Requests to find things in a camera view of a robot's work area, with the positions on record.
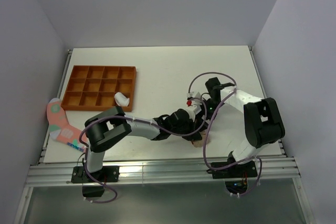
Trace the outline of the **white sock black cuff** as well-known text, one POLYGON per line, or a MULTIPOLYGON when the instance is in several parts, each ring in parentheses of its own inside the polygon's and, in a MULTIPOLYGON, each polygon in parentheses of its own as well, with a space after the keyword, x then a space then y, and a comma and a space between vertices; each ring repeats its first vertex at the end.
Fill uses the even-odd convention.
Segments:
POLYGON ((128 106, 130 104, 130 98, 126 97, 123 93, 117 92, 114 95, 114 100, 118 106, 128 106))

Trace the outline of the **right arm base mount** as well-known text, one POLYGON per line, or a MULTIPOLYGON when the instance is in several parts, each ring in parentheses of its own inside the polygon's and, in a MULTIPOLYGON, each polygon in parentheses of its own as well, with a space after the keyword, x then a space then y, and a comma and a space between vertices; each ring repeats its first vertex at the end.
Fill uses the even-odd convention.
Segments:
POLYGON ((226 189, 233 194, 245 193, 248 189, 248 178, 256 178, 258 176, 257 168, 254 161, 248 161, 244 164, 237 164, 223 170, 208 169, 206 171, 211 174, 212 179, 233 179, 235 181, 225 182, 226 189))

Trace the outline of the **beige red reindeer sock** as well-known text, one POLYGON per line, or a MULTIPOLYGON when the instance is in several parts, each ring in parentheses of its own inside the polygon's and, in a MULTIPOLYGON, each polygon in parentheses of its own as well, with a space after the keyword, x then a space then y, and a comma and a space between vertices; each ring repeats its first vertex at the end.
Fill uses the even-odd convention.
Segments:
POLYGON ((202 131, 200 132, 201 134, 201 137, 202 139, 201 140, 198 140, 198 141, 192 141, 192 145, 195 147, 195 148, 202 148, 204 146, 204 143, 209 144, 211 142, 211 138, 208 137, 206 139, 206 131, 202 131))

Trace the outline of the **orange compartment tray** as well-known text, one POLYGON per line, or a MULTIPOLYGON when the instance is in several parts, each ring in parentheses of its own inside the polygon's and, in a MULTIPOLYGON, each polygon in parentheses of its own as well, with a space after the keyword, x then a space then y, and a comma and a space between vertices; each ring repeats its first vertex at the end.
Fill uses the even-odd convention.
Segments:
POLYGON ((123 111, 131 112, 137 69, 135 66, 73 66, 62 108, 66 111, 105 111, 117 102, 120 92, 129 102, 123 111))

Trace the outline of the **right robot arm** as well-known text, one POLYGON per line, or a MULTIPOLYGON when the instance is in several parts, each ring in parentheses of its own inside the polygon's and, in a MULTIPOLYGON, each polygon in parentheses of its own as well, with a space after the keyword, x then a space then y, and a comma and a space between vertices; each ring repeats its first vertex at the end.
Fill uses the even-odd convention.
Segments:
POLYGON ((205 104, 199 94, 190 92, 188 106, 199 105, 204 109, 203 117, 208 122, 203 142, 203 159, 210 167, 206 157, 206 144, 213 122, 222 105, 230 105, 244 116, 245 138, 230 153, 233 159, 227 164, 228 173, 234 177, 245 171, 245 163, 256 157, 266 146, 275 143, 285 136, 285 127, 275 99, 259 98, 237 88, 236 82, 221 84, 218 78, 210 78, 206 82, 210 95, 210 104, 205 104))

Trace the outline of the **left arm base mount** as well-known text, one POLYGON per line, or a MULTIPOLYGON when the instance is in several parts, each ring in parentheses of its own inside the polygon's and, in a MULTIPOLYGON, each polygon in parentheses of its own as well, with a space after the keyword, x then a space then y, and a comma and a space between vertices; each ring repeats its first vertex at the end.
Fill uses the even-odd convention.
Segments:
MULTIPOLYGON (((104 166, 101 170, 91 173, 91 176, 102 183, 116 183, 119 179, 119 166, 104 166)), ((87 184, 94 181, 86 174, 83 166, 73 168, 71 183, 87 184)), ((82 195, 88 198, 99 198, 105 192, 105 188, 101 185, 83 186, 82 195)))

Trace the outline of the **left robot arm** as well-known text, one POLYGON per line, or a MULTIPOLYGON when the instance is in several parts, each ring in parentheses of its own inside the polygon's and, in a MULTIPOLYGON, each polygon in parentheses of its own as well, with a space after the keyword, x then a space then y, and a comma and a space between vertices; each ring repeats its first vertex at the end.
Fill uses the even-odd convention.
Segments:
POLYGON ((85 129, 80 134, 89 140, 83 175, 91 182, 98 181, 102 176, 105 152, 126 136, 161 141, 174 135, 190 142, 201 141, 202 132, 208 127, 206 117, 202 105, 194 105, 188 110, 178 109, 170 115, 149 120, 128 117, 120 106, 103 111, 86 120, 85 129))

